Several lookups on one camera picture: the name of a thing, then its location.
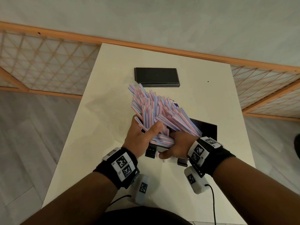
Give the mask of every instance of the table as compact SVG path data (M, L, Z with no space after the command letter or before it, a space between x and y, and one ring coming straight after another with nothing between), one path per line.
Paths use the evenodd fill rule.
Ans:
M101 159L124 142L131 118L134 67L177 68L180 87L151 88L169 96L190 118L216 124L218 141L238 158L254 166L253 156L229 64L102 44L78 107L43 206L89 174ZM151 177L145 205L174 212L188 221L213 222L210 190L193 193L176 159L166 163L142 156L140 172ZM246 224L206 175L215 193L218 223ZM122 188L115 199L128 190ZM108 210L133 207L122 199Z

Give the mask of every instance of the black cable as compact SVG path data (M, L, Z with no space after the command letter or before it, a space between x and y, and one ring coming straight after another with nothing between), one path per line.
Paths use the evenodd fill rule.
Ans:
M214 191L212 190L212 205L214 208L214 220L215 220L215 225L217 225L216 223L216 213L215 213L215 195L214 195Z
M113 203L116 203L118 200L121 200L124 197L131 197L131 195L125 195L125 196L122 196L122 197L118 198L117 200L111 202L110 205L108 205L108 207L111 206Z

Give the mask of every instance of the skin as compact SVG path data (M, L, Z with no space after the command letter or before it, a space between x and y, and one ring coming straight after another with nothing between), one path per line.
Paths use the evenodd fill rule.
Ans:
M139 158L162 128L163 124L157 122L142 133L133 119L123 147ZM170 136L174 146L159 157L187 158L197 137L186 132ZM224 160L212 177L247 224L300 224L300 196L243 161L235 157ZM117 188L107 177L92 172L22 224L93 224L116 193Z

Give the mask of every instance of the black wristband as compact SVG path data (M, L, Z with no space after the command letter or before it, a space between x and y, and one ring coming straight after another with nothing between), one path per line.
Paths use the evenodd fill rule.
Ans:
M127 161L124 157L122 157L125 153L127 153L127 155L130 157L131 161L133 162L134 169L132 168L132 166L130 167L129 163L131 161ZM112 181L112 183L117 187L118 190L121 187L125 187L127 189L130 186L130 184L132 183L132 181L135 179L135 177L139 174L139 170L137 169L137 158L131 151L127 150L124 147L122 147L119 150L111 151L103 159L105 159L105 160L103 160L96 167L96 169L93 170L93 172L98 172L98 173L105 175L108 179L110 179ZM129 173L123 172L122 175L125 175L125 179L123 181L121 181L118 173L112 166L112 164L118 159L122 159L122 165L120 166L120 164L118 164L117 166L120 166L120 169L123 169L123 170L128 169L129 170Z
M235 157L230 151L223 148L223 146L211 138L203 140L199 138L197 145L191 147L189 151L189 159L192 166L202 174L213 175L215 169L225 159Z

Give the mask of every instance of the forearm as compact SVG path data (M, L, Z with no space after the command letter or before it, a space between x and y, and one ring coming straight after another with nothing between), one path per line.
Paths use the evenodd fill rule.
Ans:
M27 224L92 224L117 193L103 174L92 172L27 219Z
M259 170L231 157L213 179L249 224L300 224L300 196Z

